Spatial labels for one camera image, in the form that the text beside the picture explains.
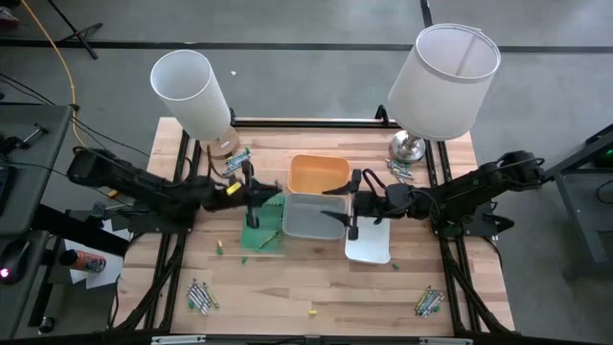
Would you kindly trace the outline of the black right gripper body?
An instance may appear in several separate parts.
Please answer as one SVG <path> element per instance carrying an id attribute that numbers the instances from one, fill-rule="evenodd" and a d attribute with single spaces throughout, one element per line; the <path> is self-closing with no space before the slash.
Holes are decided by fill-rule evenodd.
<path id="1" fill-rule="evenodd" d="M 385 218 L 400 219 L 414 203 L 412 186 L 402 183 L 384 185 L 370 169 L 355 169 L 351 181 L 355 183 L 355 192 L 352 194 L 352 227 L 348 232 L 350 240 L 358 238 L 358 217 L 375 218 L 375 224 Z"/>

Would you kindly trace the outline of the white paper sheets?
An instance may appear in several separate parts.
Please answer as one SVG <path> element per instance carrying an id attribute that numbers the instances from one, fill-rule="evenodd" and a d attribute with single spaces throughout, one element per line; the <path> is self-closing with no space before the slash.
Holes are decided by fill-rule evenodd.
<path id="1" fill-rule="evenodd" d="M 128 232 L 127 228 L 119 229 L 119 227 L 115 227 L 112 223 L 111 219 L 104 220 L 102 222 L 103 230 L 111 233 L 117 237 L 120 237 L 124 240 L 132 240 L 133 235 Z M 120 256 L 116 256 L 114 254 L 104 253 L 100 250 L 93 249 L 87 246 L 84 246 L 80 243 L 64 240 L 64 246 L 67 250 L 82 250 L 86 253 L 92 253 L 99 256 L 103 256 L 106 260 L 105 268 L 102 272 L 94 273 L 94 272 L 85 272 L 81 270 L 76 270 L 70 268 L 70 277 L 72 284 L 76 284 L 81 281 L 85 281 L 85 286 L 87 289 L 97 288 L 109 284 L 115 283 L 116 279 L 119 277 L 124 264 L 124 259 Z"/>

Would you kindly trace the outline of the black aluminium rig frame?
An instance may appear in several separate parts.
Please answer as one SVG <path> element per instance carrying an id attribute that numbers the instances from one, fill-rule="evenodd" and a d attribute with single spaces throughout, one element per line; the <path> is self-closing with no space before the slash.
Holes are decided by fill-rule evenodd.
<path id="1" fill-rule="evenodd" d="M 376 120 L 275 119 L 238 122 L 240 142 L 252 152 L 257 177 L 285 182 L 297 154 L 337 156 L 392 183 L 385 161 L 394 129 Z M 428 287 L 445 291 L 440 245 L 427 222 L 391 225 L 391 261 L 347 260 L 341 241 L 287 238 L 279 253 L 249 252 L 239 243 L 243 213 L 201 213 L 187 238 L 176 291 L 163 289 L 150 323 L 175 334 L 406 336 L 450 335 L 450 304 L 426 318 L 414 306 Z M 223 255 L 216 253 L 217 241 Z M 241 258 L 247 257 L 246 264 Z M 220 308 L 191 310 L 193 279 L 210 286 Z M 311 310 L 318 311 L 309 316 Z"/>

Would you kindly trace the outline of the black tripod stand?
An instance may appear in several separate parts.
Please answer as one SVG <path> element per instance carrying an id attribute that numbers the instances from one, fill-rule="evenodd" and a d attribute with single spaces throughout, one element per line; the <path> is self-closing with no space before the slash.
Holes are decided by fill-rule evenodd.
<path id="1" fill-rule="evenodd" d="M 95 23 L 95 24 L 93 24 L 91 26 L 82 28 L 82 29 L 77 29 L 73 25 L 72 21 L 57 6 L 57 4 L 55 3 L 54 0 L 47 0 L 47 2 L 49 3 L 49 5 L 53 8 L 53 10 L 58 14 L 58 16 L 62 19 L 62 21 L 68 26 L 68 28 L 72 32 L 71 34 L 69 34 L 69 35 L 65 36 L 63 39 L 61 39 L 59 42 L 60 43 L 78 42 L 80 44 L 80 46 L 86 50 L 86 52 L 88 53 L 88 55 L 92 59 L 97 60 L 99 58 L 99 56 L 94 51 L 92 46 L 88 43 L 88 36 L 89 35 L 93 35 L 94 33 L 96 33 L 103 26 L 103 23 L 99 22 L 99 23 Z"/>

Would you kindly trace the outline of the orange plastic bin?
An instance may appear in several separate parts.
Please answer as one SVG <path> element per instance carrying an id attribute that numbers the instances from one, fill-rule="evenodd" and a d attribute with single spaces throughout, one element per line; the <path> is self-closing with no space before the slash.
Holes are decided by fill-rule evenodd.
<path id="1" fill-rule="evenodd" d="M 350 175 L 350 163 L 344 158 L 297 154 L 290 161 L 287 188 L 292 193 L 319 195 L 344 186 Z"/>

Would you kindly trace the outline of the green translucent plastic bin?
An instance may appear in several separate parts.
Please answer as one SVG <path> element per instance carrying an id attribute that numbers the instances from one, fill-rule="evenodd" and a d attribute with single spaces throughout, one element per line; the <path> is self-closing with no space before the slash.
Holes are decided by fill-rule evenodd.
<path id="1" fill-rule="evenodd" d="M 274 197 L 275 200 L 283 201 L 285 206 L 285 194 L 280 193 Z M 242 249 L 260 253 L 279 253 L 283 249 L 283 220 L 284 206 L 268 206 L 264 204 L 257 210 L 259 221 L 258 228 L 250 227 L 246 218 L 243 218 L 240 232 L 239 243 Z M 260 244 L 277 231 L 282 231 L 281 235 L 271 241 L 267 246 L 259 249 Z"/>

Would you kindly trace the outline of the grey plastic bin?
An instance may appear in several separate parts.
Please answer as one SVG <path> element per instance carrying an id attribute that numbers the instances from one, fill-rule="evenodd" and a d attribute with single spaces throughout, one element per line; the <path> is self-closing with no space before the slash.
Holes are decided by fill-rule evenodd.
<path id="1" fill-rule="evenodd" d="M 344 225 L 323 211 L 344 214 L 345 199 L 337 196 L 289 194 L 285 199 L 283 231 L 287 236 L 312 240 L 339 240 Z"/>

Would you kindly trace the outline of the silver metal bracket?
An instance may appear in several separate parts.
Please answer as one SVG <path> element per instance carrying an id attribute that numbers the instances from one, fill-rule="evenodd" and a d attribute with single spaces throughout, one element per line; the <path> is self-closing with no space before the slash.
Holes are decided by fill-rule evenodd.
<path id="1" fill-rule="evenodd" d="M 150 345 L 202 345 L 206 343 L 204 334 L 183 334 L 154 336 Z"/>
<path id="2" fill-rule="evenodd" d="M 457 337 L 420 337 L 420 345 L 474 345 L 472 339 Z"/>

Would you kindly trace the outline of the black computer mouse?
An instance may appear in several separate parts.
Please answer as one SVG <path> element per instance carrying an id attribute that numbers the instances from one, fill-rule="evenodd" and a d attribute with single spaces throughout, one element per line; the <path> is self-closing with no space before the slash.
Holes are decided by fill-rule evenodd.
<path id="1" fill-rule="evenodd" d="M 31 242 L 25 239 L 11 241 L 0 254 L 0 284 L 18 283 L 27 270 Z"/>

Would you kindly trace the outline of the black clamp tool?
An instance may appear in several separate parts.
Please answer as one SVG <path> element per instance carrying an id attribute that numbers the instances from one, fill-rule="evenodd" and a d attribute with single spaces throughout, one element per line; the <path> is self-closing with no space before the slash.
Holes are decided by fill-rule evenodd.
<path id="1" fill-rule="evenodd" d="M 8 155 L 13 150 L 27 150 L 31 147 L 31 142 L 37 136 L 47 134 L 49 130 L 41 124 L 35 123 L 35 131 L 25 138 L 17 136 L 4 137 L 0 135 L 0 155 Z"/>

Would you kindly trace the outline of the cylinder shade lamp wooden base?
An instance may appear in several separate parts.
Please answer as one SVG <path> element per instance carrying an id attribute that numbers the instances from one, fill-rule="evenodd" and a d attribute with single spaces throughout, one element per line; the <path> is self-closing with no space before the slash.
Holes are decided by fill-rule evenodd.
<path id="1" fill-rule="evenodd" d="M 183 129 L 213 158 L 228 158 L 239 147 L 227 104 L 211 62 L 193 50 L 160 57 L 149 74 L 152 90 Z"/>

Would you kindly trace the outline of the tapered shade lamp chrome base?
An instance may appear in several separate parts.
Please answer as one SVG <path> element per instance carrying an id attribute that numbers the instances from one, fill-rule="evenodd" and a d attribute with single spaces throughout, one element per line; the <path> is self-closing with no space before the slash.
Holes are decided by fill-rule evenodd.
<path id="1" fill-rule="evenodd" d="M 426 141 L 469 132 L 500 64 L 498 46 L 480 29 L 443 23 L 422 30 L 387 98 L 388 116 L 401 127 L 391 155 L 418 161 Z"/>

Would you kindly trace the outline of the white plastic bin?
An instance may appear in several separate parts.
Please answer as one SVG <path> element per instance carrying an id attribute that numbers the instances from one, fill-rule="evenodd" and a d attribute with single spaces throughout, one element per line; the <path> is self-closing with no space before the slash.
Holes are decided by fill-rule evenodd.
<path id="1" fill-rule="evenodd" d="M 350 261 L 385 265 L 391 261 L 391 222 L 384 218 L 375 224 L 375 218 L 357 218 L 358 238 L 346 236 L 345 255 Z"/>

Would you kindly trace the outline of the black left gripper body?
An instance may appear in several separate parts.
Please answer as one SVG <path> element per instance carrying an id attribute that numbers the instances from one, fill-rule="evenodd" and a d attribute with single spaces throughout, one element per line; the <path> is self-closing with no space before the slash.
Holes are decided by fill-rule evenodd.
<path id="1" fill-rule="evenodd" d="M 239 206 L 247 207 L 246 223 L 251 228 L 259 228 L 260 221 L 256 208 L 262 205 L 259 200 L 262 184 L 255 178 L 255 169 L 249 161 L 241 163 L 242 180 L 236 180 L 220 189 L 213 187 L 203 201 L 206 211 L 214 212 Z"/>

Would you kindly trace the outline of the black side table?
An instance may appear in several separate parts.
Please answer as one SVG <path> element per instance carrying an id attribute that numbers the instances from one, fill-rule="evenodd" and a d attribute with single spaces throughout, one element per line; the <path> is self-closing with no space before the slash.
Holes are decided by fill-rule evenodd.
<path id="1" fill-rule="evenodd" d="M 613 252 L 603 236 L 613 236 L 613 124 L 546 171 L 556 183 L 570 221 L 589 258 L 564 271 L 568 280 L 613 274 Z"/>

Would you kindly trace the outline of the orange spray can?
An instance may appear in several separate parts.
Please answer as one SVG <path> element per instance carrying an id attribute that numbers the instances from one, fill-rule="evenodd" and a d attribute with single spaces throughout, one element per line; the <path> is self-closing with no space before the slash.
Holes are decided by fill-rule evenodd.
<path id="1" fill-rule="evenodd" d="M 58 262 L 71 269 L 90 273 L 100 273 L 106 267 L 105 257 L 75 249 L 64 251 L 58 257 Z"/>

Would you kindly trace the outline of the grey side table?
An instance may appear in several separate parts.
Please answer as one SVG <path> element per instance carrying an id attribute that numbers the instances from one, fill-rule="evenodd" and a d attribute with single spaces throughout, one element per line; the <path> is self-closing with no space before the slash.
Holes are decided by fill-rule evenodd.
<path id="1" fill-rule="evenodd" d="M 46 127 L 29 149 L 15 149 L 0 155 L 0 166 L 15 166 L 12 187 L 0 214 L 0 238 L 18 237 L 27 232 L 41 201 L 71 118 L 71 108 L 61 105 L 0 105 L 0 134 L 25 138 L 35 123 Z"/>

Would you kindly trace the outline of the black flat beam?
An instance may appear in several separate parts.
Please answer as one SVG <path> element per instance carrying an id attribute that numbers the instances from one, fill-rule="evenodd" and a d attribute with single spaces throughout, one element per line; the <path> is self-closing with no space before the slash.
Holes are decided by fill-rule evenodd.
<path id="1" fill-rule="evenodd" d="M 129 245 L 128 240 L 104 231 L 98 223 L 72 218 L 43 204 L 38 206 L 31 228 L 120 257 L 125 255 Z"/>

